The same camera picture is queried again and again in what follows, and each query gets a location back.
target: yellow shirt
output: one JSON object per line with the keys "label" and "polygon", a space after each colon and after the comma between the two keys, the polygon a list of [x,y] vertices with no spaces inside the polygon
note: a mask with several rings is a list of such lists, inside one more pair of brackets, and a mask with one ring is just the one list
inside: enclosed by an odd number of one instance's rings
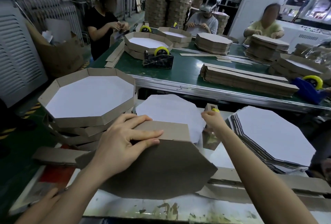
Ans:
{"label": "yellow shirt", "polygon": [[[262,35],[266,36],[266,37],[271,37],[272,33],[284,30],[283,27],[281,27],[278,23],[276,23],[276,21],[273,22],[268,28],[264,29],[262,27],[260,20],[249,25],[249,27],[247,29],[258,29],[258,30],[262,31]],[[247,44],[247,45],[250,44],[250,37],[246,38],[244,44]]]}

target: person wearing vr headset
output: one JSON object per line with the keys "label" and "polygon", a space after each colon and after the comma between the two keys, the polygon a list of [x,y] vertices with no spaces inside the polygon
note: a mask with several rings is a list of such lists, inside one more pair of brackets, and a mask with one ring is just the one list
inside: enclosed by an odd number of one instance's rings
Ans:
{"label": "person wearing vr headset", "polygon": [[218,28],[218,21],[213,16],[213,11],[217,7],[217,0],[203,0],[200,6],[200,12],[194,13],[187,22],[187,27],[192,28],[201,26],[206,29],[208,33],[216,34]]}
{"label": "person wearing vr headset", "polygon": [[94,60],[99,58],[110,45],[110,36],[114,31],[126,31],[128,23],[121,23],[114,16],[117,0],[95,0],[95,6],[84,17],[91,38],[91,53]]}
{"label": "person wearing vr headset", "polygon": [[269,38],[281,38],[284,36],[284,29],[276,23],[276,18],[280,11],[280,5],[272,3],[268,5],[263,12],[262,18],[252,23],[245,31],[244,37],[246,40],[244,44],[250,44],[250,36],[257,34],[267,36]]}

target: white t-shirt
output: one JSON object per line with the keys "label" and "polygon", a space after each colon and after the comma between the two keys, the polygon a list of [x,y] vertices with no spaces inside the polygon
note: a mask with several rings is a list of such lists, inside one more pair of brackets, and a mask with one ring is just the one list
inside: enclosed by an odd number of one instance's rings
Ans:
{"label": "white t-shirt", "polygon": [[217,33],[218,21],[213,15],[210,18],[205,18],[202,12],[197,12],[192,15],[187,23],[206,24],[212,34]]}

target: hand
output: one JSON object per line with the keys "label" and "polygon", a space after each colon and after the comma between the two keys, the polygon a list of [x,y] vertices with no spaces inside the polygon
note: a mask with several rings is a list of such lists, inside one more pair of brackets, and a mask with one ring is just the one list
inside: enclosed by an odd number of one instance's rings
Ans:
{"label": "hand", "polygon": [[209,27],[208,27],[208,25],[206,25],[205,23],[203,23],[203,24],[200,24],[200,26],[201,26],[202,28],[206,29],[206,30],[209,30]]}
{"label": "hand", "polygon": [[129,29],[128,23],[122,23],[121,24],[121,31],[127,31]]}
{"label": "hand", "polygon": [[52,210],[56,202],[59,201],[61,195],[56,195],[57,192],[57,188],[50,190],[45,197],[26,210],[15,224],[38,224],[41,222]]}
{"label": "hand", "polygon": [[221,129],[228,128],[226,122],[224,121],[224,119],[222,118],[219,112],[204,111],[201,113],[201,117],[207,123],[207,127],[212,128],[213,131],[216,131],[220,128]]}
{"label": "hand", "polygon": [[195,26],[194,23],[188,23],[188,24],[187,24],[187,27],[188,27],[188,28],[193,28],[194,26]]}
{"label": "hand", "polygon": [[274,39],[278,39],[278,38],[281,38],[280,34],[278,32],[274,32],[271,34],[270,36],[271,38],[274,38]]}
{"label": "hand", "polygon": [[[163,130],[132,130],[146,120],[152,119],[146,115],[125,113],[102,134],[95,155],[88,165],[94,173],[97,171],[101,181],[126,170],[146,148],[159,144],[157,137],[163,134]],[[132,145],[130,140],[140,142]]]}
{"label": "hand", "polygon": [[119,31],[121,29],[122,24],[120,22],[111,22],[107,23],[110,29],[114,29],[116,31]]}
{"label": "hand", "polygon": [[256,35],[262,35],[262,31],[260,31],[259,29],[255,29],[254,30],[254,34],[256,34]]}

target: black t-shirt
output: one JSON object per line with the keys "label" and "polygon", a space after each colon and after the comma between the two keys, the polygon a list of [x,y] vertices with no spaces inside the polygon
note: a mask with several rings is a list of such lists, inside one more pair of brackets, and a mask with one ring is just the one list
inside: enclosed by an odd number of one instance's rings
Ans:
{"label": "black t-shirt", "polygon": [[[92,26],[97,29],[104,27],[106,23],[117,22],[118,19],[111,12],[106,12],[106,15],[101,15],[95,7],[89,9],[85,13],[84,24],[86,27]],[[108,32],[99,40],[91,40],[91,53],[94,60],[102,55],[109,48],[110,36],[113,33],[113,29],[109,29]]]}

